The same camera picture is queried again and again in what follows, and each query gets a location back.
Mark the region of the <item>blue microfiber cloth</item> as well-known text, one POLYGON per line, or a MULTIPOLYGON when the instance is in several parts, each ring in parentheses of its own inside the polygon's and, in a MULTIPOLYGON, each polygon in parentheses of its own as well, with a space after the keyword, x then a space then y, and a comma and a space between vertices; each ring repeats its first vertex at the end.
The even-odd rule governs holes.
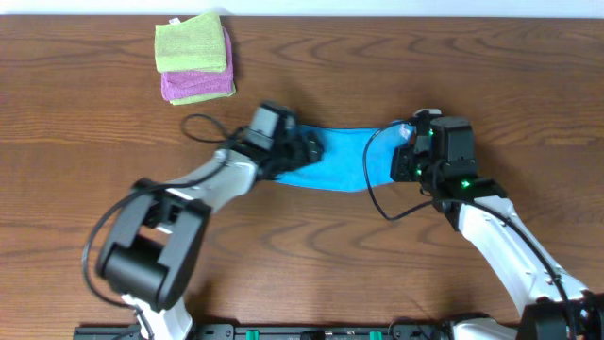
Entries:
POLYGON ((360 192, 368 184, 393 182, 394 150, 405 145, 414 128, 395 122, 384 131, 375 127, 332 128, 303 126, 319 135, 325 152, 322 160, 277 177, 279 184, 335 192, 360 192))

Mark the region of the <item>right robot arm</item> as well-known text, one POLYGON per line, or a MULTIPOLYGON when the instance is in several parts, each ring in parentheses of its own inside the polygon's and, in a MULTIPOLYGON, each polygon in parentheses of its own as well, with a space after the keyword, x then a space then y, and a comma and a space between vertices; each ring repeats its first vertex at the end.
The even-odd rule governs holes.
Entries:
POLYGON ((483 256, 520 315, 518 327, 490 317, 452 322, 452 339, 600 339, 603 296, 591 292, 545 250, 504 189, 478 174, 470 143, 439 148, 418 137, 394 151, 391 176, 417 182, 430 204, 483 256))

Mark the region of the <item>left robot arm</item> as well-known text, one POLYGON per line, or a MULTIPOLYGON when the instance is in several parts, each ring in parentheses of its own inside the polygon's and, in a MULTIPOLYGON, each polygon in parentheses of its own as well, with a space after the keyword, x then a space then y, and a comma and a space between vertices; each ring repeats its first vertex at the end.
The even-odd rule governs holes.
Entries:
POLYGON ((183 294, 193 274, 210 217, 262 180, 319 162, 324 148, 313 132, 264 135, 241 128, 212 158, 167 183, 138 180, 128 196, 94 226, 116 219, 95 273, 135 313, 142 339, 186 339, 193 319, 183 294))

